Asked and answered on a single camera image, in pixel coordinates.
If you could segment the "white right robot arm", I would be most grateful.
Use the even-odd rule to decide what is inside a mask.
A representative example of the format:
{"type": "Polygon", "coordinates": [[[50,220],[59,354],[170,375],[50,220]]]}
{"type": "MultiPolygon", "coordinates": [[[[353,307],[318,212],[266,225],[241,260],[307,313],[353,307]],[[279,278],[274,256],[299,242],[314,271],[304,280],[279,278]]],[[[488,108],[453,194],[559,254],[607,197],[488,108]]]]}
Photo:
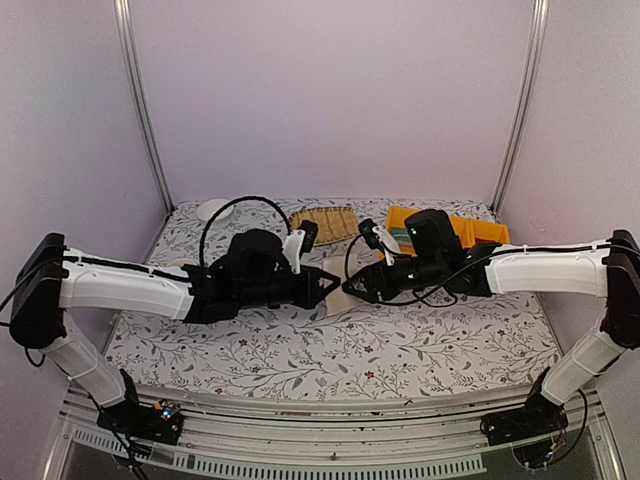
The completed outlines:
{"type": "Polygon", "coordinates": [[[625,351],[639,346],[639,247],[626,230],[591,243],[463,247],[450,217],[426,209],[404,222],[413,254],[388,243],[391,235],[370,219],[359,225],[367,245],[384,258],[347,274],[343,291],[370,304],[393,305],[411,291],[417,302],[439,289],[475,297],[512,292],[575,293],[601,297],[606,311],[554,366],[536,380],[530,402],[561,406],[625,351]]]}

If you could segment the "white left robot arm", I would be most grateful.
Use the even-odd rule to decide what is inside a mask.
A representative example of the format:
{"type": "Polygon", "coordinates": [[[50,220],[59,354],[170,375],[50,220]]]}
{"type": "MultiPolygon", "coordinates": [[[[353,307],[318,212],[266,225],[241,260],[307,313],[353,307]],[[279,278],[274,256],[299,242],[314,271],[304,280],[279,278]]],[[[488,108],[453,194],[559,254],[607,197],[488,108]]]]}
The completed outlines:
{"type": "Polygon", "coordinates": [[[98,353],[70,317],[74,308],[134,311],[191,324],[234,319],[243,309],[294,305],[313,309],[341,284],[302,264],[313,245],[295,230],[285,239],[260,229],[233,236],[210,265],[151,267],[91,257],[44,237],[16,277],[4,304],[11,338],[38,350],[103,408],[132,400],[125,376],[98,353]]]}

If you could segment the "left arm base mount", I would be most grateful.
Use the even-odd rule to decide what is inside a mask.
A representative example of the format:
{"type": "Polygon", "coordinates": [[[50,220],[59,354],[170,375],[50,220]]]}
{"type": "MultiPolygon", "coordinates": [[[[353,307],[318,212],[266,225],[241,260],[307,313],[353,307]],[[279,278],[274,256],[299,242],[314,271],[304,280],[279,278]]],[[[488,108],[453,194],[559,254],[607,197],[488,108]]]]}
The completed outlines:
{"type": "Polygon", "coordinates": [[[184,425],[180,404],[161,399],[145,406],[139,401],[133,380],[125,376],[124,383],[124,399],[100,407],[97,425],[125,436],[176,446],[184,425]]]}

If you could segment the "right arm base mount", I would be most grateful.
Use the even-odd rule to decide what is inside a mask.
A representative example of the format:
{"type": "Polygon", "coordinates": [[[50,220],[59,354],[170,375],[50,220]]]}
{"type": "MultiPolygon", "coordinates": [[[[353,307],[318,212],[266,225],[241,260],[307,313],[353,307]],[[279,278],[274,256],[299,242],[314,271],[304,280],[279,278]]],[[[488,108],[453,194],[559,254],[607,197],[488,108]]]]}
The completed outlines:
{"type": "Polygon", "coordinates": [[[526,440],[539,435],[560,433],[569,425],[562,405],[542,395],[542,381],[532,386],[521,407],[486,414],[480,431],[490,446],[526,440]]]}

